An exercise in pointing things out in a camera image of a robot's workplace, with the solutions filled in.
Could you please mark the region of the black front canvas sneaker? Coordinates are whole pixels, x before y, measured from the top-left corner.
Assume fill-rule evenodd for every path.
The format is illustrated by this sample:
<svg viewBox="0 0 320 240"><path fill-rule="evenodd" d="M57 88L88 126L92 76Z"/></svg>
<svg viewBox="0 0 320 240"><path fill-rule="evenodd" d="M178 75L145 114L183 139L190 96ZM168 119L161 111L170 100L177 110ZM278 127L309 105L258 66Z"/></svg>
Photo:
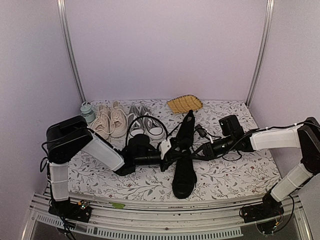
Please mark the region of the black front canvas sneaker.
<svg viewBox="0 0 320 240"><path fill-rule="evenodd" d="M188 198L197 183L197 175L194 170L191 151L186 150L183 154L184 155L176 162L172 181L172 192L178 199Z"/></svg>

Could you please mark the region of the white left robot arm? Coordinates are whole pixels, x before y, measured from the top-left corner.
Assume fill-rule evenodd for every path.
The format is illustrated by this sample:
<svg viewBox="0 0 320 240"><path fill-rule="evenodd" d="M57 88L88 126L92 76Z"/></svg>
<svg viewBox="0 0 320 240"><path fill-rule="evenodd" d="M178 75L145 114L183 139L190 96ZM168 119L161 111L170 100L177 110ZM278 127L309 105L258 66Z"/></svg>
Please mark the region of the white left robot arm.
<svg viewBox="0 0 320 240"><path fill-rule="evenodd" d="M47 164L40 169L47 171L50 184L49 213L82 222L88 222L92 208L85 200L71 203L68 191L69 161L79 152L103 163L118 176L129 175L135 172L137 166L148 165L159 165L164 172L180 157L168 138L155 148L144 134L137 134L126 142L123 150L118 150L90 129L80 115L50 126L46 131L46 142L41 147L45 151Z"/></svg>

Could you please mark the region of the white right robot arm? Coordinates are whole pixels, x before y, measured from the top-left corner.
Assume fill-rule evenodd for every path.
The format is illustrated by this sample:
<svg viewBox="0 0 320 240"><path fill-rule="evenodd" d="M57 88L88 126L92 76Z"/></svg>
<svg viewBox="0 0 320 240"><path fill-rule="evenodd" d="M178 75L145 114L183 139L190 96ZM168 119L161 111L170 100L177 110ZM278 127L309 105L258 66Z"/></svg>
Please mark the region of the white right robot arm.
<svg viewBox="0 0 320 240"><path fill-rule="evenodd" d="M244 132L236 115L219 120L223 138L202 144L193 159L210 161L232 150L251 153L265 149L297 148L302 159L280 182L276 183L256 205L244 206L244 222L260 221L284 213L282 201L320 172L320 125L314 117L289 126L256 128Z"/></svg>

